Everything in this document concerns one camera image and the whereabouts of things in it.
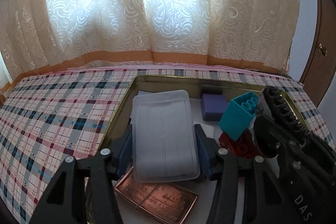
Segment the red toy brick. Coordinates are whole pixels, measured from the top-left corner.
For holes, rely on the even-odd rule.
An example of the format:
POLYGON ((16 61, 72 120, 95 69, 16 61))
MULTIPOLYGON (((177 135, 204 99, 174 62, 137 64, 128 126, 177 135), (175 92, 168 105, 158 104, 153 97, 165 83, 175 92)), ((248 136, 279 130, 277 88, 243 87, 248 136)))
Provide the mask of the red toy brick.
POLYGON ((253 159, 255 156, 261 155, 252 140, 250 130, 245 130, 236 141, 232 140, 225 132, 222 132, 219 137, 219 143, 222 148, 243 159, 253 159))

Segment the black hair clip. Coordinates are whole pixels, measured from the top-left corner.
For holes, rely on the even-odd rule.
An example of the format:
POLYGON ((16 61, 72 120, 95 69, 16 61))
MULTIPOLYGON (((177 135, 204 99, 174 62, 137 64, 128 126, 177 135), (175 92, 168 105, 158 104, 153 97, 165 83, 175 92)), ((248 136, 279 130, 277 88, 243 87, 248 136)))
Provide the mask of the black hair clip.
POLYGON ((290 105, 282 96, 282 91, 273 86, 267 86, 262 90, 259 98, 260 113, 283 130, 290 134, 303 138, 310 134, 308 128, 299 121, 290 105))

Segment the teal plastic block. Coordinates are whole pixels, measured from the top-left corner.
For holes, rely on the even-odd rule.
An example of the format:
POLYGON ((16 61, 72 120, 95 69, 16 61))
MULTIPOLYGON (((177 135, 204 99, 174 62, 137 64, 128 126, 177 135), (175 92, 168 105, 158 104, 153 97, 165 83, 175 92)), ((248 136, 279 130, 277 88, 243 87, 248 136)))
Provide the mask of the teal plastic block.
POLYGON ((253 92, 232 98, 218 123, 222 132, 237 141, 255 118, 258 101, 253 92))

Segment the purple box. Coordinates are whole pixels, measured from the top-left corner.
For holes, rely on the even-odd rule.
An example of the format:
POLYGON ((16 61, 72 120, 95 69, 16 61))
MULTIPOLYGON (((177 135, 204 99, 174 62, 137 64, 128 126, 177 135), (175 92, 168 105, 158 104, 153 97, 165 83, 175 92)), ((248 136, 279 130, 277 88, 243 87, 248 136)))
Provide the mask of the purple box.
POLYGON ((203 94, 201 98, 201 112, 204 121, 220 121, 228 106, 224 95, 203 94))

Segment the copper metal card case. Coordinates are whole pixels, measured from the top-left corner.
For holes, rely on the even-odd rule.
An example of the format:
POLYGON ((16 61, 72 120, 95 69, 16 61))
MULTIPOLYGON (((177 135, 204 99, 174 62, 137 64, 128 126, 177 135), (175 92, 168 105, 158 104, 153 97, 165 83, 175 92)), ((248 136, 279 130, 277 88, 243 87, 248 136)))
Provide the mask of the copper metal card case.
POLYGON ((114 191, 160 223, 184 223, 198 195, 170 182, 138 182, 131 168, 114 191))

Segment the translucent plastic box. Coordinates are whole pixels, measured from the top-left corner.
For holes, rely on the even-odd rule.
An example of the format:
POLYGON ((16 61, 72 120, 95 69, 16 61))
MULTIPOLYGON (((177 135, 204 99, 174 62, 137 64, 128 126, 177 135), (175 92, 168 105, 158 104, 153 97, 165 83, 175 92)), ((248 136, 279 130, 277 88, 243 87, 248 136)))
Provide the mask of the translucent plastic box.
POLYGON ((134 178, 139 182, 197 178, 201 170, 188 92, 140 94, 132 106, 134 178))

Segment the plaid tablecloth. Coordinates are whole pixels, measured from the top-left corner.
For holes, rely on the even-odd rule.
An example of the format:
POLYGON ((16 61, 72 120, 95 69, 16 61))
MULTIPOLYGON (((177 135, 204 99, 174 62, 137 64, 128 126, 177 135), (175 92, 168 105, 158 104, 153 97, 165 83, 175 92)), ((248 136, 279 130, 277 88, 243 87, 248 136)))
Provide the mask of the plaid tablecloth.
POLYGON ((1 201, 16 223, 28 223, 65 156, 92 156, 133 79, 179 76, 275 86, 294 101, 312 133, 331 136, 301 83, 224 66, 122 65, 75 69, 22 79, 1 106, 1 201))

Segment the gold metal tray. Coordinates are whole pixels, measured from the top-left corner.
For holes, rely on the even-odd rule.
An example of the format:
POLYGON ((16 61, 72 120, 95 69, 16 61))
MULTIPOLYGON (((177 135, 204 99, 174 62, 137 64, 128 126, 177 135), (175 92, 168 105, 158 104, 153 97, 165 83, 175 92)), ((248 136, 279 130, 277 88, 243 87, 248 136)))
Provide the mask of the gold metal tray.
POLYGON ((189 97, 199 98, 205 91, 222 92, 233 97, 242 95, 243 92, 257 93, 261 90, 260 86, 250 84, 229 83, 225 81, 187 79, 183 77, 163 77, 163 76, 139 76, 127 91, 117 110, 112 124, 108 129, 106 139, 114 141, 122 137, 126 124, 126 114, 130 112, 130 101, 134 98, 135 92, 141 90, 149 93, 169 92, 173 90, 185 90, 189 97))

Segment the brass door knob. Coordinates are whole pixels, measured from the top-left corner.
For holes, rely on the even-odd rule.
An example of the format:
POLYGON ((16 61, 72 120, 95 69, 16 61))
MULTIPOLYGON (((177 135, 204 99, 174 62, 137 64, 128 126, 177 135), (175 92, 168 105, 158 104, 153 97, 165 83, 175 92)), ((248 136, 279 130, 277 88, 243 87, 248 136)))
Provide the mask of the brass door knob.
POLYGON ((321 53, 321 55, 327 56, 327 48, 324 47, 321 43, 318 46, 318 51, 321 53))

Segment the cream orange patterned curtain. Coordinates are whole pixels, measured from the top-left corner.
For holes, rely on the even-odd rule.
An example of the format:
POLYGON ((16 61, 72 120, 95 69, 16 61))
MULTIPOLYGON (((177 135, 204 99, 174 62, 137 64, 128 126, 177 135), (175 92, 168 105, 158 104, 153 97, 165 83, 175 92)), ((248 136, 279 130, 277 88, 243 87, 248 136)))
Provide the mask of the cream orange patterned curtain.
POLYGON ((1 0, 1 99, 24 77, 121 64, 283 75, 300 0, 1 0))

